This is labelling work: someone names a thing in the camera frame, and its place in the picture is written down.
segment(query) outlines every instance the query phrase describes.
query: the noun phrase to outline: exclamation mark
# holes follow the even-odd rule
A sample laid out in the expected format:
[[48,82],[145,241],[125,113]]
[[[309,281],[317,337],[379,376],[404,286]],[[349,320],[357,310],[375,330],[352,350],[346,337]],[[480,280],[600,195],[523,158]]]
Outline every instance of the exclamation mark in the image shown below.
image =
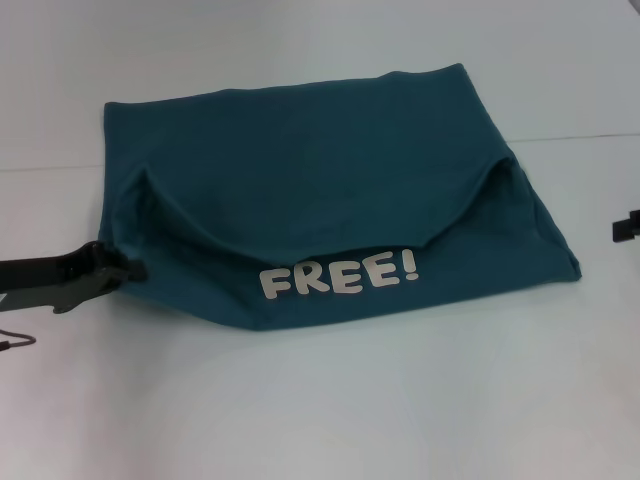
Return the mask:
[[416,271],[416,261],[413,258],[413,252],[409,249],[402,251],[402,264],[407,272],[407,280],[417,280],[418,274]]

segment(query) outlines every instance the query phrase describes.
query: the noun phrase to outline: white surface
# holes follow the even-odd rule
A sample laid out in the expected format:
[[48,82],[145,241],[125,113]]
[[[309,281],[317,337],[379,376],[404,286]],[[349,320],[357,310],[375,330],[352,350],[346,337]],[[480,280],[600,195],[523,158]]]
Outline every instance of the white surface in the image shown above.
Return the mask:
[[[5,1],[0,260],[95,238],[106,101],[462,62],[507,139],[625,134],[639,44],[626,0]],[[121,295],[2,314],[38,343],[0,354],[0,478],[640,478],[640,241],[610,239],[640,137],[512,146],[580,283],[271,333]]]
[[462,62],[509,140],[640,132],[627,0],[3,0],[0,169],[100,165],[107,101]]
[[[111,295],[2,315],[3,480],[640,478],[640,138],[515,145],[584,279],[319,328]],[[0,174],[2,258],[94,238],[100,167]]]

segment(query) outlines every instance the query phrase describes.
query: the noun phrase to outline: wire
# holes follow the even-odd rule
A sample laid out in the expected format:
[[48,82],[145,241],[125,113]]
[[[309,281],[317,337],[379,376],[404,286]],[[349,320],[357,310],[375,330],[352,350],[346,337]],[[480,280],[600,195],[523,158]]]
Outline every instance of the wire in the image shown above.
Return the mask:
[[10,348],[26,347],[27,345],[33,345],[34,343],[36,343],[36,337],[32,337],[31,335],[26,335],[24,333],[8,332],[7,330],[0,329],[0,334],[6,335],[7,337],[24,339],[24,342],[11,343],[7,340],[0,342],[0,352],[2,352],[3,350],[9,350]]

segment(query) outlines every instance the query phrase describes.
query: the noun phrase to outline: teal fabric bag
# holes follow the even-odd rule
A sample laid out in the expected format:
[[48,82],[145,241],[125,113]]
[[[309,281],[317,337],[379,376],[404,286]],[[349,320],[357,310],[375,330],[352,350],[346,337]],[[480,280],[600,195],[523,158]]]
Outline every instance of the teal fabric bag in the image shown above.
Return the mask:
[[576,281],[462,65],[105,106],[124,290],[255,330]]

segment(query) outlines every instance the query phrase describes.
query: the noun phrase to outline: black clamp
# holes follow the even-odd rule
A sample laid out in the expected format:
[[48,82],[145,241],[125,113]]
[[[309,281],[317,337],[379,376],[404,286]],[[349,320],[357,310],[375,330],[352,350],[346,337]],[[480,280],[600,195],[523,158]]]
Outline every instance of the black clamp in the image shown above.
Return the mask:
[[633,240],[640,235],[640,210],[629,213],[628,220],[613,224],[613,241],[616,243]]
[[0,312],[48,305],[53,313],[65,313],[125,282],[146,279],[142,262],[100,242],[59,257],[0,262]]

